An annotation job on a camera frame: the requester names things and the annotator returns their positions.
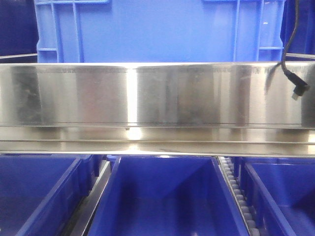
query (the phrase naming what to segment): blue crate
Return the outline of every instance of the blue crate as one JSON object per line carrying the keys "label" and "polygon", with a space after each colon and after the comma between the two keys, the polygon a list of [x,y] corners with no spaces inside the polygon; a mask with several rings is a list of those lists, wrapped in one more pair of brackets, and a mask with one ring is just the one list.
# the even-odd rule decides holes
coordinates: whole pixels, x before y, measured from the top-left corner
{"label": "blue crate", "polygon": [[260,235],[315,235],[314,164],[245,164],[241,183]]}
{"label": "blue crate", "polygon": [[[38,154],[28,154],[23,156],[37,156]],[[104,155],[101,154],[39,154],[41,156],[53,157],[53,158],[79,158],[79,178],[80,189],[82,196],[88,196],[92,190],[97,177],[99,176],[100,168],[103,166],[102,161]]]}
{"label": "blue crate", "polygon": [[0,235],[56,236],[82,199],[80,158],[0,156]]}
{"label": "blue crate", "polygon": [[314,158],[292,158],[292,157],[231,157],[234,164],[233,174],[240,181],[240,188],[244,189],[241,181],[244,174],[245,164],[250,163],[268,163],[268,164],[315,164]]}
{"label": "blue crate", "polygon": [[38,62],[279,60],[285,0],[35,0]]}
{"label": "blue crate", "polygon": [[248,236],[211,157],[119,157],[88,236]]}
{"label": "blue crate", "polygon": [[36,53],[38,32],[32,0],[0,0],[0,56]]}
{"label": "blue crate", "polygon": [[[295,0],[287,0],[284,7],[281,38],[290,39],[295,22]],[[289,48],[290,53],[315,54],[315,1],[300,0],[300,17],[297,34]]]}

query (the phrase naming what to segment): stainless steel rail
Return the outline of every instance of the stainless steel rail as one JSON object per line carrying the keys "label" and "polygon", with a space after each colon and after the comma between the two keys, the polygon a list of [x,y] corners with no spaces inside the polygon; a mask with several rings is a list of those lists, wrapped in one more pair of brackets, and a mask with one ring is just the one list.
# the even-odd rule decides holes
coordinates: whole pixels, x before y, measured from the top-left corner
{"label": "stainless steel rail", "polygon": [[315,156],[315,62],[0,64],[0,152]]}

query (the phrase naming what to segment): metal frame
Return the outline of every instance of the metal frame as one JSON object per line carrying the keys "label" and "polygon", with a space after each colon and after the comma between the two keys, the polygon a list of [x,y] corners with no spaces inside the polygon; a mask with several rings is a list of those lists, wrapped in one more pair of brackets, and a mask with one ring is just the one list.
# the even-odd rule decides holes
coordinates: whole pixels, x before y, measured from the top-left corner
{"label": "metal frame", "polygon": [[0,64],[0,152],[315,157],[315,62]]}

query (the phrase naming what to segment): reflective metal surface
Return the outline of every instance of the reflective metal surface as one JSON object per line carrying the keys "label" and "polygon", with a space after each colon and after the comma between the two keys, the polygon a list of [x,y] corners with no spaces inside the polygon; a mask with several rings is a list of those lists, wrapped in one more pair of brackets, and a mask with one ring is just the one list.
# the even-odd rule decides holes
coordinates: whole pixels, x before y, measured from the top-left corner
{"label": "reflective metal surface", "polygon": [[315,62],[0,64],[0,151],[315,156]]}

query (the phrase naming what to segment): stainless steel panel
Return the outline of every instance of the stainless steel panel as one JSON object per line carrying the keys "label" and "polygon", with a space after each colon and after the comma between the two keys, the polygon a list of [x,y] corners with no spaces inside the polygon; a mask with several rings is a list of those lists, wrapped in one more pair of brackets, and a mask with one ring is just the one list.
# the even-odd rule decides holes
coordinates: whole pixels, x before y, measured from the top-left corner
{"label": "stainless steel panel", "polygon": [[315,155],[315,62],[0,64],[2,152]]}

